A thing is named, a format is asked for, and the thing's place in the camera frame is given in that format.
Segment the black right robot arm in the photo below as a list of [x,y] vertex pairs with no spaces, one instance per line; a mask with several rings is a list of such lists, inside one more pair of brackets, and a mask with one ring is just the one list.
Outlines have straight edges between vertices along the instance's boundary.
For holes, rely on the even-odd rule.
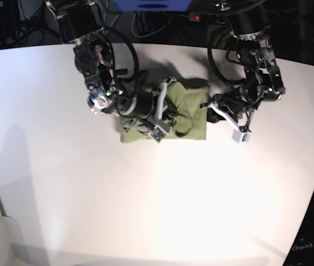
[[[150,89],[145,85],[149,72],[140,70],[131,41],[105,24],[97,1],[45,1],[53,14],[64,44],[73,44],[74,62],[84,77],[87,104],[94,114],[116,115],[122,131],[137,131],[160,142],[171,132],[171,119],[177,111],[167,99],[176,83],[171,76]],[[132,55],[133,72],[117,69],[112,43],[104,32],[113,33]]]

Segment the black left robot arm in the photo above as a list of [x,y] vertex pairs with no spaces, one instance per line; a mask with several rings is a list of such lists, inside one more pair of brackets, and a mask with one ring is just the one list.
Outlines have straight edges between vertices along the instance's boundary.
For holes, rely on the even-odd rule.
[[[213,14],[225,19],[225,27],[212,31],[207,46],[208,61],[213,73],[228,88],[224,94],[214,94],[202,108],[208,109],[208,121],[227,121],[234,129],[232,138],[248,142],[254,112],[263,101],[278,101],[286,89],[276,64],[274,49],[266,30],[270,23],[262,1],[216,1]],[[245,77],[226,78],[216,65],[213,48],[229,35],[236,60],[227,55],[228,62],[244,68]]]

